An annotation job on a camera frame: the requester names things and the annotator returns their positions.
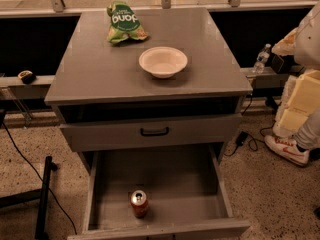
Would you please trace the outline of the red coke can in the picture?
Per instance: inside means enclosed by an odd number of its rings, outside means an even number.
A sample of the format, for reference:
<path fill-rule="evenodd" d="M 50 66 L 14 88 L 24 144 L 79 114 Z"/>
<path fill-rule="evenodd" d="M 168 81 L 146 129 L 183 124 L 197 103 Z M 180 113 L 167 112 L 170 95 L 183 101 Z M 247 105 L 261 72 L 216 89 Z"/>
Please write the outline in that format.
<path fill-rule="evenodd" d="M 143 218 L 149 209 L 147 195 L 142 190 L 136 190 L 131 194 L 130 204 L 136 218 Z"/>

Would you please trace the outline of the grey drawer cabinet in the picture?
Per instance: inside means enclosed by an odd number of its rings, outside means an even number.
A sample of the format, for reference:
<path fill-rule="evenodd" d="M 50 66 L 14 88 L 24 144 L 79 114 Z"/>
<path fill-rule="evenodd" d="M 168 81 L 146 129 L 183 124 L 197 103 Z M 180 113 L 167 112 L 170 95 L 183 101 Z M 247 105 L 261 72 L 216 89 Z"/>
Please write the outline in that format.
<path fill-rule="evenodd" d="M 85 167 L 98 151 L 212 144 L 222 155 L 252 87 L 204 8 L 140 10 L 150 36 L 106 41 L 109 17 L 81 14 L 45 101 Z"/>

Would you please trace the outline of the closed grey drawer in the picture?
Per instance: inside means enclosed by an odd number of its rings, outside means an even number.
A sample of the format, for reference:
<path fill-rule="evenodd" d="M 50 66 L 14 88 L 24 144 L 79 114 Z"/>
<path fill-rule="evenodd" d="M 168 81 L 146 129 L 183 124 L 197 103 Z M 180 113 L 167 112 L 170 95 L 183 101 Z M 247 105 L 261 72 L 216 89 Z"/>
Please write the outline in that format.
<path fill-rule="evenodd" d="M 74 152 L 227 142 L 240 114 L 62 124 Z"/>

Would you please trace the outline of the open grey lower drawer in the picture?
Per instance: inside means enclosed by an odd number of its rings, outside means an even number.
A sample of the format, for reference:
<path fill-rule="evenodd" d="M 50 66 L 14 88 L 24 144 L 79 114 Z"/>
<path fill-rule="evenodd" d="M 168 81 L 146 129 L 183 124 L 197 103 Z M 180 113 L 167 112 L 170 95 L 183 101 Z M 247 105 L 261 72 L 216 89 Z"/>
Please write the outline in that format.
<path fill-rule="evenodd" d="M 146 193 L 143 218 L 130 197 Z M 210 144 L 96 152 L 83 230 L 68 240 L 214 240 L 250 227 L 236 219 Z"/>

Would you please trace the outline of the white bowl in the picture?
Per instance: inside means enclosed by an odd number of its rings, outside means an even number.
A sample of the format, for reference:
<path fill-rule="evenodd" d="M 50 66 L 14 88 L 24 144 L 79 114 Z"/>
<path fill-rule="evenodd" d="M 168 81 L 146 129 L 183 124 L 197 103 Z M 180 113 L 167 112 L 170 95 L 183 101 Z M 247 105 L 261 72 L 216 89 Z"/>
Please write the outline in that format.
<path fill-rule="evenodd" d="M 166 79 L 181 72 L 188 63 L 187 56 L 172 47 L 154 47 L 139 57 L 141 68 L 156 78 Z"/>

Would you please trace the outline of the black power adapter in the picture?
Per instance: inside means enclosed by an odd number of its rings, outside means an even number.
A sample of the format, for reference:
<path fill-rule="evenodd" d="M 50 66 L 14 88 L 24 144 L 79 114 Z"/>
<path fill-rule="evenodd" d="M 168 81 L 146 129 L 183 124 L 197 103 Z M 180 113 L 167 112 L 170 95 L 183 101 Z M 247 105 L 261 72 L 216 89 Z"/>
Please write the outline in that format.
<path fill-rule="evenodd" d="M 239 136 L 237 137 L 236 139 L 236 145 L 237 146 L 243 146 L 244 145 L 244 142 L 246 141 L 248 137 L 248 133 L 247 132 L 244 132 L 242 131 Z"/>

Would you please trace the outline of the green chip bag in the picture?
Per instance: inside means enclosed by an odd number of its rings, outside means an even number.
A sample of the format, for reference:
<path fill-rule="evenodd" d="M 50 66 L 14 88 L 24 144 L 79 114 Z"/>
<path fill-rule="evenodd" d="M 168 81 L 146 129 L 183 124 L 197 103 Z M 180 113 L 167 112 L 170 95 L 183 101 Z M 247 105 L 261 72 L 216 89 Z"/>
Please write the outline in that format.
<path fill-rule="evenodd" d="M 148 38 L 147 32 L 126 2 L 112 2 L 107 8 L 107 14 L 110 17 L 107 40 L 111 44 L 118 44 L 128 39 L 142 41 Z"/>

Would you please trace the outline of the clear water bottle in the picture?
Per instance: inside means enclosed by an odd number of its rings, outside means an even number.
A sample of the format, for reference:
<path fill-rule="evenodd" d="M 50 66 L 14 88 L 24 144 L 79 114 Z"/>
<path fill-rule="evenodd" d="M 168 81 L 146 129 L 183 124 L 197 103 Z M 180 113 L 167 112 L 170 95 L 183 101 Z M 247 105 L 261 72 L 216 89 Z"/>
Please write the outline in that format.
<path fill-rule="evenodd" d="M 256 58 L 256 62 L 254 64 L 253 72 L 255 74 L 260 74 L 263 72 L 265 68 L 265 64 L 268 61 L 271 53 L 271 45 L 266 44 L 262 50 L 258 53 L 258 56 Z"/>

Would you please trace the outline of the white red sneaker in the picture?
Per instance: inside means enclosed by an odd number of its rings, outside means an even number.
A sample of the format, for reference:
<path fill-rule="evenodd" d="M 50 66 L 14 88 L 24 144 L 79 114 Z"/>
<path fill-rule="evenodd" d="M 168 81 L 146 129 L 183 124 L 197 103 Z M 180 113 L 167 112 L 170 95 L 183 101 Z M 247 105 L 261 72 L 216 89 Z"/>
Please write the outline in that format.
<path fill-rule="evenodd" d="M 293 138 L 267 135 L 264 142 L 271 151 L 298 166 L 304 167 L 309 161 L 310 151 L 299 148 Z"/>

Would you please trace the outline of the black box on ledge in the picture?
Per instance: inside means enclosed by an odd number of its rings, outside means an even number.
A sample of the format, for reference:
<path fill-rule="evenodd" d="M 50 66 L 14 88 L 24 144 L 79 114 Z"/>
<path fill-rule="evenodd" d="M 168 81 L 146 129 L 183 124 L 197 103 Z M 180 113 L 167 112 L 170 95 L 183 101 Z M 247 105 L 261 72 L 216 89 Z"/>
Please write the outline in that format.
<path fill-rule="evenodd" d="M 271 62 L 271 68 L 277 74 L 287 73 L 292 65 L 294 64 L 293 57 L 291 55 L 288 56 L 280 56 L 275 55 Z"/>

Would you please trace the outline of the small black yellow object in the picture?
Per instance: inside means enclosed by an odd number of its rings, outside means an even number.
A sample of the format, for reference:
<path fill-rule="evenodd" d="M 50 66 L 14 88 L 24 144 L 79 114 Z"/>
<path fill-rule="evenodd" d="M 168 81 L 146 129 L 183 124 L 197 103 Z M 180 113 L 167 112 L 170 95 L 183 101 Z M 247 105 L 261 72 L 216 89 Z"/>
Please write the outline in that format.
<path fill-rule="evenodd" d="M 24 84 L 30 84 L 36 79 L 36 75 L 29 71 L 29 70 L 24 70 L 21 71 L 18 74 L 18 78 L 24 83 Z"/>

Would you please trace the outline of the black metal stand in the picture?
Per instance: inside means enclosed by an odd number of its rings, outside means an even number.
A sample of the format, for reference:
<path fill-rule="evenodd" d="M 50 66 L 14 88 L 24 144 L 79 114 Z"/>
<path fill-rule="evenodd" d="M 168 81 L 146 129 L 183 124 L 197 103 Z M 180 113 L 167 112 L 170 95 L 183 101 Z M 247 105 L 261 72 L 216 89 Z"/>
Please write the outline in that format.
<path fill-rule="evenodd" d="M 30 190 L 6 197 L 0 198 L 0 208 L 18 205 L 34 200 L 39 200 L 37 221 L 35 228 L 35 240 L 49 240 L 48 234 L 45 232 L 47 203 L 49 196 L 49 184 L 51 172 L 58 169 L 57 165 L 52 161 L 51 156 L 45 159 L 45 167 L 42 178 L 42 186 L 39 189 Z"/>

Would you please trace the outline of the person leg light trousers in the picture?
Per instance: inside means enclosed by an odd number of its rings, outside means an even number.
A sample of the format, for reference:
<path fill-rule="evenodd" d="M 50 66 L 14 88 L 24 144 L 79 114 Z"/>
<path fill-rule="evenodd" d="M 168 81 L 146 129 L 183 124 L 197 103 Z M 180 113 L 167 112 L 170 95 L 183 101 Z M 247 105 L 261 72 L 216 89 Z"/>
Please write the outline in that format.
<path fill-rule="evenodd" d="M 312 150 L 320 148 L 320 110 L 315 110 L 294 134 L 299 147 Z"/>

